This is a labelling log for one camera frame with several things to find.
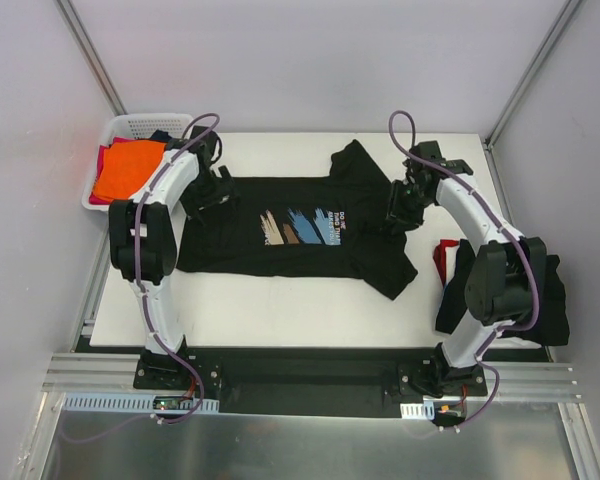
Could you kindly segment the black t shirt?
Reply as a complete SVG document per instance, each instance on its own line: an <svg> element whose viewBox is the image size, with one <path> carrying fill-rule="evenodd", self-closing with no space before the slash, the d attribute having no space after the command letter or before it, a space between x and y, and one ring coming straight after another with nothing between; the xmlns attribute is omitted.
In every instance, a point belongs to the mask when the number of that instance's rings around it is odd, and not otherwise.
<svg viewBox="0 0 600 480"><path fill-rule="evenodd" d="M187 273L359 279L394 300L418 271L385 224L391 183L353 140L325 177L240 177L239 198L187 219L176 267Z"/></svg>
<svg viewBox="0 0 600 480"><path fill-rule="evenodd" d="M566 346L569 343L570 327L566 314L566 290L557 272L559 265L560 257L558 255L546 257L541 309L534 327L523 332L506 331L503 334L504 338L517 337L541 346ZM464 289L470 271L461 275L460 278L455 278L443 288L442 300L435 322L436 331L451 334L466 313Z"/></svg>

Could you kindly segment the white plastic laundry basket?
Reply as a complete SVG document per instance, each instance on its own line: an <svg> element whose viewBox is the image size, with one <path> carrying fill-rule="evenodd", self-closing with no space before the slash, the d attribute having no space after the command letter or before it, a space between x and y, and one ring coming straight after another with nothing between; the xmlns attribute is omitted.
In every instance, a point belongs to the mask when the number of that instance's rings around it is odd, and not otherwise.
<svg viewBox="0 0 600 480"><path fill-rule="evenodd" d="M87 182L95 176L95 164L101 145L110 146L119 141L131 141L149 138L154 131L162 130L168 132L172 137L180 137L185 127L193 120L189 114L182 113L140 113L127 114L114 117L110 120L99 138L96 147L96 157L90 166L86 176L85 185L81 197L82 206L91 211L107 212L108 206L92 206L87 203Z"/></svg>

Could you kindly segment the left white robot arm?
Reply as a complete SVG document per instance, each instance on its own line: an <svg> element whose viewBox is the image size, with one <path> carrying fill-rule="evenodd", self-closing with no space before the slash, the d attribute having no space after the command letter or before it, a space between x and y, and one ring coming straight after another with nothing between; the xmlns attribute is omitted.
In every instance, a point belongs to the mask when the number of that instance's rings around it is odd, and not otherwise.
<svg viewBox="0 0 600 480"><path fill-rule="evenodd" d="M208 211L238 203L233 177L217 164L222 153L213 127L192 121L180 137L166 142L156 171L144 185L108 208L111 263L136 296L145 332L133 383L137 389L202 386L188 357L171 291L178 259L171 214L181 204L199 220Z"/></svg>

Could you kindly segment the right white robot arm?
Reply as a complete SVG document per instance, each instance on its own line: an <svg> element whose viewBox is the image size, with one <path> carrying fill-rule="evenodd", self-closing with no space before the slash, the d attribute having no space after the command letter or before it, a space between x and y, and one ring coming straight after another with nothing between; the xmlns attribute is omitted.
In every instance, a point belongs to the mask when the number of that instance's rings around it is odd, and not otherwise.
<svg viewBox="0 0 600 480"><path fill-rule="evenodd" d="M537 321L546 270L546 245L507 223L479 192L463 160L447 160L435 141L412 146L404 179L391 185L385 225L392 233L424 223L431 205L444 208L471 245L475 260L464 287L466 311L428 363L409 375L410 387L440 398L469 385L480 360L506 330Z"/></svg>

